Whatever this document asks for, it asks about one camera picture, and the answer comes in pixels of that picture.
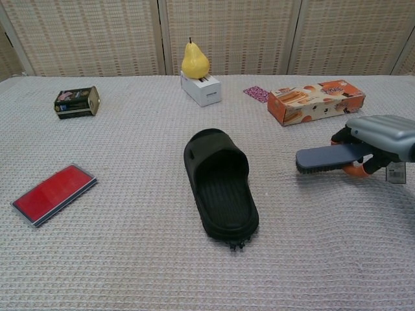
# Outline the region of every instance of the label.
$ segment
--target label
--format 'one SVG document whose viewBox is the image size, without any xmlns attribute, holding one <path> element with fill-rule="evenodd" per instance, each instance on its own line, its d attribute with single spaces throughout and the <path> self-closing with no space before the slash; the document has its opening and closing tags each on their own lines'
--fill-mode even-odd
<svg viewBox="0 0 415 311">
<path fill-rule="evenodd" d="M 390 183 L 407 183 L 406 162 L 391 162 L 386 167 L 386 181 Z"/>
</svg>

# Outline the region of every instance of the table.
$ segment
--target table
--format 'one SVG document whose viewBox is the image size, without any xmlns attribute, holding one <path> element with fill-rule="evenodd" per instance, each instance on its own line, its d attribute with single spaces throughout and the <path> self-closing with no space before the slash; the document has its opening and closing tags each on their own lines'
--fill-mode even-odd
<svg viewBox="0 0 415 311">
<path fill-rule="evenodd" d="M 295 152 L 348 118 L 415 119 L 413 76 L 218 76 L 200 108 L 178 76 L 12 78 L 0 84 L 0 308 L 11 310 L 413 310 L 415 166 L 407 184 L 343 171 L 300 175 Z M 287 127 L 242 90 L 344 78 L 358 113 Z M 95 117 L 60 120 L 62 89 L 95 85 Z M 206 236 L 183 150 L 220 128 L 247 155 L 259 229 L 242 251 Z M 41 227 L 10 202 L 76 163 L 98 183 Z"/>
</svg>

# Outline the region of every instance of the food image on box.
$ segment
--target food image on box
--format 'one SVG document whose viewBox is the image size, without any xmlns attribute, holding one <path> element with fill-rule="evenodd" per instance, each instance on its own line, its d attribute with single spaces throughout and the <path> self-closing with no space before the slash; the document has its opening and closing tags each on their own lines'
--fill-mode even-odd
<svg viewBox="0 0 415 311">
<path fill-rule="evenodd" d="M 356 112 L 365 97 L 345 80 L 328 81 L 271 91 L 268 111 L 285 126 Z"/>
</svg>

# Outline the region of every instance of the red notebook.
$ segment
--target red notebook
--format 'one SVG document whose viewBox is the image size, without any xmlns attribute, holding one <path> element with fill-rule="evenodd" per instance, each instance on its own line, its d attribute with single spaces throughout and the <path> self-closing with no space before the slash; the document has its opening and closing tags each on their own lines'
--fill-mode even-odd
<svg viewBox="0 0 415 311">
<path fill-rule="evenodd" d="M 22 195 L 12 206 L 30 224 L 39 227 L 96 182 L 94 176 L 72 164 Z"/>
</svg>

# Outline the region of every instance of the white box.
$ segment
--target white box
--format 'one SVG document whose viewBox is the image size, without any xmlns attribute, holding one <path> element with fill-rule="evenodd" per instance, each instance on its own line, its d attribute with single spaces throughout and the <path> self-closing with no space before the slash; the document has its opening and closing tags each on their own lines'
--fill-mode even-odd
<svg viewBox="0 0 415 311">
<path fill-rule="evenodd" d="M 191 79 L 180 71 L 180 84 L 200 107 L 204 107 L 222 100 L 221 82 L 207 74 L 201 79 Z"/>
</svg>

